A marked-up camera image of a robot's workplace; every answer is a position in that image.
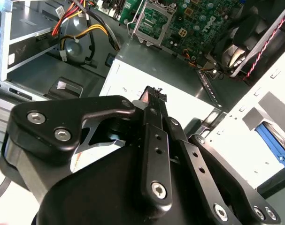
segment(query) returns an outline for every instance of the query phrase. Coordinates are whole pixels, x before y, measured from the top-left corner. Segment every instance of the metal chassis frame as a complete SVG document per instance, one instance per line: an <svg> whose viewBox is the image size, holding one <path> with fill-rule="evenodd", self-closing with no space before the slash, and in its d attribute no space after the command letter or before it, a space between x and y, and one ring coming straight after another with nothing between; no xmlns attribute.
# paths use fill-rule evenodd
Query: metal chassis frame
<svg viewBox="0 0 285 225"><path fill-rule="evenodd" d="M150 37L150 36L146 35L145 33L142 33L142 32L139 31L139 26L141 24L142 19L145 16L144 11L145 11L146 8L154 9L157 12L165 15L168 18L166 24L164 24L164 28L162 29L161 34L160 34L158 39ZM159 45L161 45L161 42L163 41L164 35L166 33L166 30L167 30L167 28L168 28L168 26L169 26L169 24L171 22L171 19L172 19L174 13L170 14L166 9L158 6L155 3L152 3L152 2L149 2L148 0L146 0L146 2L144 3L144 5L142 7L141 14L140 14L140 16L139 16L139 18L137 20L135 28L134 28L134 30L132 32L132 37L135 34L138 37L139 42L143 43L143 41L146 41L146 45L147 46L151 46L151 45L158 45L159 46Z"/></svg>
<svg viewBox="0 0 285 225"><path fill-rule="evenodd" d="M281 76L285 76L285 52L207 136L207 140L219 139L233 120L241 120L269 92L274 82Z"/></svg>

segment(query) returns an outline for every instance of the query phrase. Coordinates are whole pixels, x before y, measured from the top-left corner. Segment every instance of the screw hole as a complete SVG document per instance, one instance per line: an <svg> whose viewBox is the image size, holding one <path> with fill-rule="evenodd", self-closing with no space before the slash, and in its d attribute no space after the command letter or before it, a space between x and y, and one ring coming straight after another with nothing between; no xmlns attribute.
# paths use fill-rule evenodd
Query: screw hole
<svg viewBox="0 0 285 225"><path fill-rule="evenodd" d="M155 137L157 138L157 140L161 140L161 137L159 135L155 135Z"/></svg>
<svg viewBox="0 0 285 225"><path fill-rule="evenodd" d="M202 173L205 173L205 170L203 169L203 167L199 167L199 170L200 170Z"/></svg>
<svg viewBox="0 0 285 225"><path fill-rule="evenodd" d="M159 148L155 148L155 151L159 154L159 155L161 155L163 152L161 151L161 149L159 149Z"/></svg>

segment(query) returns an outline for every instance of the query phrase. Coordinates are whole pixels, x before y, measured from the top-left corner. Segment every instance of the capacitor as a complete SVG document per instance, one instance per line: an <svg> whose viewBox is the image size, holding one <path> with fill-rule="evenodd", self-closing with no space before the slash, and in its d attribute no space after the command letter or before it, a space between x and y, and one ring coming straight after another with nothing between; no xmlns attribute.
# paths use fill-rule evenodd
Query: capacitor
<svg viewBox="0 0 285 225"><path fill-rule="evenodd" d="M195 25L195 26L193 27L193 29L196 30L196 31L198 31L198 30L200 30L200 27L199 27L198 25Z"/></svg>
<svg viewBox="0 0 285 225"><path fill-rule="evenodd" d="M205 15L200 15L200 21L206 21L206 16Z"/></svg>
<svg viewBox="0 0 285 225"><path fill-rule="evenodd" d="M207 4L207 9L212 9L212 8L213 8L213 6L214 6L214 4L213 4L213 3L208 3L208 4Z"/></svg>

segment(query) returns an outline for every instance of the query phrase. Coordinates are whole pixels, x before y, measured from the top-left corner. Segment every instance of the red wire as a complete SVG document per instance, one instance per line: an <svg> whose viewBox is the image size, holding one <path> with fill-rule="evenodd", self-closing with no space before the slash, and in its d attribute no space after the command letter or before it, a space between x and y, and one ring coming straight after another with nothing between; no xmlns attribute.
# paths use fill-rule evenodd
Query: red wire
<svg viewBox="0 0 285 225"><path fill-rule="evenodd" d="M76 6L73 10L71 10L70 12L67 12L67 13L63 16L63 18L62 18L62 22L64 21L64 19L66 19L68 16L74 14L74 13L75 13L76 11L78 11L78 10L79 10L79 6ZM59 27L60 27L60 26L58 26L58 27L56 28L56 31L54 31L54 35L56 35L56 34L58 33Z"/></svg>
<svg viewBox="0 0 285 225"><path fill-rule="evenodd" d="M281 22L278 24L278 26L274 29L273 33L271 34L271 36L269 37L269 39L265 42L263 48L261 49L261 51L258 53L257 58L255 60L255 62L252 64L252 67L250 69L250 71L247 73L247 75L243 78L243 80L245 80L246 78L248 78L252 71L255 69L255 66L257 65L257 62L259 61L260 57L262 56L263 52L265 51L266 47L268 46L268 44L270 43L271 39L273 39L273 37L275 36L277 30L282 27L283 23L285 22L285 16L282 18Z"/></svg>

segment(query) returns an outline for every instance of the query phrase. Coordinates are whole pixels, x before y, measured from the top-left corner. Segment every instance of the black plastic part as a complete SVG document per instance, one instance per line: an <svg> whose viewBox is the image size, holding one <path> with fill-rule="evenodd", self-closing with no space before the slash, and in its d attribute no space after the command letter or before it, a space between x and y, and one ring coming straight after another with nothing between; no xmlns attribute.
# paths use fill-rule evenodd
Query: black plastic part
<svg viewBox="0 0 285 225"><path fill-rule="evenodd" d="M27 119L31 112L43 114L46 121L31 123ZM7 133L16 145L40 159L64 164L80 145L83 122L92 120L98 126L104 119L129 118L134 113L134 105L122 96L31 102L12 109ZM62 128L71 133L70 140L62 142L55 138L55 130Z"/></svg>
<svg viewBox="0 0 285 225"><path fill-rule="evenodd" d="M80 98L83 87L67 78L59 77L45 96L52 100Z"/></svg>
<svg viewBox="0 0 285 225"><path fill-rule="evenodd" d="M58 182L45 196L37 225L204 225L199 195L185 171L171 162L173 205L160 219L138 198L140 154L123 147Z"/></svg>
<svg viewBox="0 0 285 225"><path fill-rule="evenodd" d="M264 198L267 199L278 191L285 188L285 168L280 170L274 176L269 178L266 182L261 184L257 188L257 192Z"/></svg>

